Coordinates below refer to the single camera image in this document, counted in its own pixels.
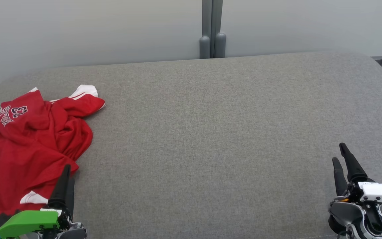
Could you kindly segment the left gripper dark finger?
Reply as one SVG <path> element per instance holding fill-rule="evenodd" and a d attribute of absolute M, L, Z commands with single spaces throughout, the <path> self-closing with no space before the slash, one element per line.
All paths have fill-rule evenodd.
<path fill-rule="evenodd" d="M 66 207 L 70 213 L 71 218 L 73 218 L 74 213 L 74 189 L 75 189 L 75 179 L 69 179 L 67 190 L 66 190 Z"/>
<path fill-rule="evenodd" d="M 65 210 L 68 208 L 68 195 L 70 185 L 71 165 L 65 165 L 62 174 L 58 178 L 55 188 L 47 202 L 48 208 Z"/>

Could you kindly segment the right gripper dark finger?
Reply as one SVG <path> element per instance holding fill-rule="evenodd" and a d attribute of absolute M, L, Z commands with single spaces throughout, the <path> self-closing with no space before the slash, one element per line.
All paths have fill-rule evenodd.
<path fill-rule="evenodd" d="M 340 143 L 339 148 L 341 156 L 344 158 L 347 168 L 347 179 L 349 183 L 359 183 L 367 181 L 367 174 L 357 161 L 356 157 L 351 153 L 345 143 Z"/>
<path fill-rule="evenodd" d="M 348 183 L 344 177 L 344 170 L 340 161 L 336 157 L 333 157 L 332 163 L 336 195 L 342 196 L 347 189 Z"/>

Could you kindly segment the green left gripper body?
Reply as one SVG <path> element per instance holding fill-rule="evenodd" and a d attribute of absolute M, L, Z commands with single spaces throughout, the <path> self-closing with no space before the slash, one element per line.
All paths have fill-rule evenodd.
<path fill-rule="evenodd" d="M 0 226 L 0 239 L 31 234 L 38 239 L 86 239 L 87 229 L 82 223 L 73 222 L 67 209 L 52 208 L 18 212 Z"/>

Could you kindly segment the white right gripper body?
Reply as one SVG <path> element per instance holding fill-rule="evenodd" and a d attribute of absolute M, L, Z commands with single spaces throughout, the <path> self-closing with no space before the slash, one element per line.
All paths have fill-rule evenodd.
<path fill-rule="evenodd" d="M 382 239 L 382 183 L 356 183 L 330 202 L 329 227 L 338 239 Z"/>

